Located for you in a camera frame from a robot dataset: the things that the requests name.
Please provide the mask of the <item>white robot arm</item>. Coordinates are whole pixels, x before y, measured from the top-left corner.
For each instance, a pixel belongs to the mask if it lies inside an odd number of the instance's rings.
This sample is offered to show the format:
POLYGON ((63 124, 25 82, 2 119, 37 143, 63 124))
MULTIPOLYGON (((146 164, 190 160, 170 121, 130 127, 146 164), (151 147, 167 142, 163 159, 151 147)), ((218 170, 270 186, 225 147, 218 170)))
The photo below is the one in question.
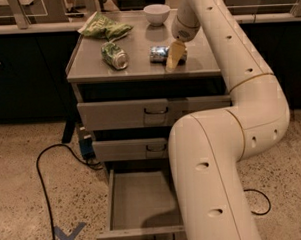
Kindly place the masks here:
POLYGON ((169 163, 187 240, 262 240, 237 162, 277 144, 289 122, 279 81, 223 0, 182 0, 173 36, 204 32, 231 105, 177 120, 169 163))

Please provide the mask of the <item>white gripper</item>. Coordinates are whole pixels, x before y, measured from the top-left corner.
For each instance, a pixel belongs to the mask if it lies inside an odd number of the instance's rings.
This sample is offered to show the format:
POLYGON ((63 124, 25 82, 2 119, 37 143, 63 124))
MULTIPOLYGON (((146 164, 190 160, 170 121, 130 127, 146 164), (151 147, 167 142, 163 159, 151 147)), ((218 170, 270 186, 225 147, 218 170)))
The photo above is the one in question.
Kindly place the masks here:
POLYGON ((172 35, 176 41, 169 46, 165 70, 173 72, 185 53, 185 42, 195 38, 200 29, 199 20, 187 0, 179 4, 177 14, 172 22, 172 35))

